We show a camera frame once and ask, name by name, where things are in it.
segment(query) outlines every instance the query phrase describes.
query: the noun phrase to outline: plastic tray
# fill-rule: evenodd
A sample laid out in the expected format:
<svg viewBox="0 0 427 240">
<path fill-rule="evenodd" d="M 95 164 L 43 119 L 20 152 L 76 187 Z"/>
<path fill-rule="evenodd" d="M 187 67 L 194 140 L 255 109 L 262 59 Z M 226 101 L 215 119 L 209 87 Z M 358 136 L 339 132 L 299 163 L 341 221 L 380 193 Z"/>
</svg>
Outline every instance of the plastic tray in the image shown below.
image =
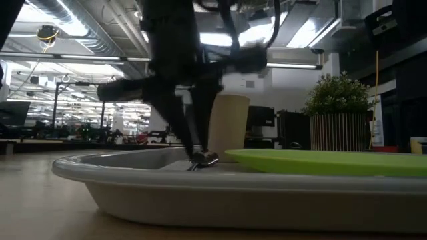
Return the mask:
<svg viewBox="0 0 427 240">
<path fill-rule="evenodd" d="M 237 163 L 184 171 L 183 149 L 66 157 L 99 208 L 156 225 L 427 233 L 427 179 L 248 173 Z"/>
</svg>

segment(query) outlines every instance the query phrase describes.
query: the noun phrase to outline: lime green plate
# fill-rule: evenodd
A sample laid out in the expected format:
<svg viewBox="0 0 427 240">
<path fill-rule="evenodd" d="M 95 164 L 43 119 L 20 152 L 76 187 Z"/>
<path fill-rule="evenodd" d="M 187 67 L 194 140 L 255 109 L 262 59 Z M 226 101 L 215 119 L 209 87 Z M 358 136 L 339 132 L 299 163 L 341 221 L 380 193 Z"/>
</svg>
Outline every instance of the lime green plate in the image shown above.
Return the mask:
<svg viewBox="0 0 427 240">
<path fill-rule="evenodd" d="M 226 154 L 267 173 L 427 176 L 427 155 L 261 149 L 227 150 Z"/>
</svg>

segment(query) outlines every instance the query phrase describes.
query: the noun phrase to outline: potted plant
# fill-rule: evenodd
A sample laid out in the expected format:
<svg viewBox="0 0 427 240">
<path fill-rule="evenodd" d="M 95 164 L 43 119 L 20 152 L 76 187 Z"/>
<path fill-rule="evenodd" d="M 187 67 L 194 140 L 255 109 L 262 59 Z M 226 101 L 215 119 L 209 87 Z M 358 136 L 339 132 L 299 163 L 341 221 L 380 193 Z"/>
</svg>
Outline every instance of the potted plant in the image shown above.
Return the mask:
<svg viewBox="0 0 427 240">
<path fill-rule="evenodd" d="M 303 112 L 310 116 L 312 150 L 363 151 L 366 113 L 374 104 L 368 87 L 343 72 L 320 77 Z"/>
</svg>

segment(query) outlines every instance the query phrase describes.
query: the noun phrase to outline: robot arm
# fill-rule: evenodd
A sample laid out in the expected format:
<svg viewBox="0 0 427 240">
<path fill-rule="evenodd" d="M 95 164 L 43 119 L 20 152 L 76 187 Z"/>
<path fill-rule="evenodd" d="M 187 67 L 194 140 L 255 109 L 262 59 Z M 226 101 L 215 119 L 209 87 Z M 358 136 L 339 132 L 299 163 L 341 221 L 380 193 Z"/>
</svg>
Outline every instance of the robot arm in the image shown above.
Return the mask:
<svg viewBox="0 0 427 240">
<path fill-rule="evenodd" d="M 218 7 L 206 7 L 218 12 L 233 43 L 230 55 L 210 62 L 200 43 L 192 0 L 143 0 L 142 30 L 146 31 L 151 47 L 149 68 L 153 75 L 145 79 L 119 80 L 98 87 L 101 101 L 142 99 L 151 104 L 174 129 L 193 162 L 204 160 L 208 165 L 207 149 L 209 120 L 216 95 L 222 90 L 220 80 L 227 73 L 256 73 L 266 67 L 267 48 L 277 36 L 280 22 L 280 2 L 274 0 L 274 33 L 266 45 L 240 48 L 230 7 L 230 0 L 218 0 Z M 195 125 L 201 152 L 194 153 L 191 133 L 185 120 L 181 97 L 175 95 L 177 85 L 191 87 Z"/>
</svg>

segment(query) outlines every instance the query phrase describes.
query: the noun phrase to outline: table surface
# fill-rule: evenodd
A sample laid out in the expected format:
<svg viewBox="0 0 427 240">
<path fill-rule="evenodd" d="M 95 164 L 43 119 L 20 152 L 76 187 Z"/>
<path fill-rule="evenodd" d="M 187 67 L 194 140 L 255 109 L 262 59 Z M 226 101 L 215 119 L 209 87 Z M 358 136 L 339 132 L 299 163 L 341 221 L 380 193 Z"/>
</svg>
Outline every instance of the table surface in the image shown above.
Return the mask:
<svg viewBox="0 0 427 240">
<path fill-rule="evenodd" d="M 84 184 L 51 172 L 55 159 L 100 152 L 106 151 L 0 156 L 0 239 L 427 239 L 427 236 L 200 229 L 130 223 L 97 210 Z"/>
</svg>

